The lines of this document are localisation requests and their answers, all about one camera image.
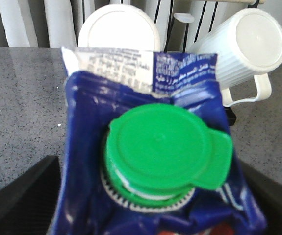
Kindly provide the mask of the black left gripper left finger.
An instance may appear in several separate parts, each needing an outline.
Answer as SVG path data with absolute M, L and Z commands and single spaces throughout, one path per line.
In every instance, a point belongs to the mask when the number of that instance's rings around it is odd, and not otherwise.
M 45 235 L 60 188 L 57 156 L 46 156 L 0 190 L 0 235 Z

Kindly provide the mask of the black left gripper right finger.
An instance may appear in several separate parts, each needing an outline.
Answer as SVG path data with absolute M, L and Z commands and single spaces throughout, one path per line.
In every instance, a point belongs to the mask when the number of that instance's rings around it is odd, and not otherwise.
M 265 235 L 282 235 L 282 185 L 240 161 L 246 181 L 262 210 L 267 227 Z

